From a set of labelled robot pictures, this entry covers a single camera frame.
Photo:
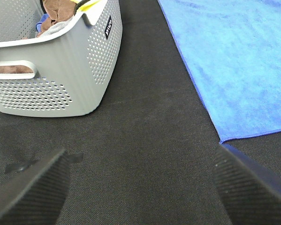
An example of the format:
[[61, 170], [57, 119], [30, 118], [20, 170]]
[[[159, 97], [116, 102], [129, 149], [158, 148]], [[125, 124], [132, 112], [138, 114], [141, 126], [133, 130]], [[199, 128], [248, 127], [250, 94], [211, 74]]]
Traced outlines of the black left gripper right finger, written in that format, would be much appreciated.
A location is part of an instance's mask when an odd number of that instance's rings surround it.
[[216, 147], [213, 180], [234, 225], [281, 225], [281, 177], [229, 144]]

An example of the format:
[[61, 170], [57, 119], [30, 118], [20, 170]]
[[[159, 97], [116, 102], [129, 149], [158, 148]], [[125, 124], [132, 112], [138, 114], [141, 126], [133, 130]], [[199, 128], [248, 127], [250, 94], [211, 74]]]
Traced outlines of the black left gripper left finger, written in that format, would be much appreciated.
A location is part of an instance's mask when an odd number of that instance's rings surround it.
[[66, 150], [58, 149], [0, 187], [0, 225], [54, 225], [70, 184]]

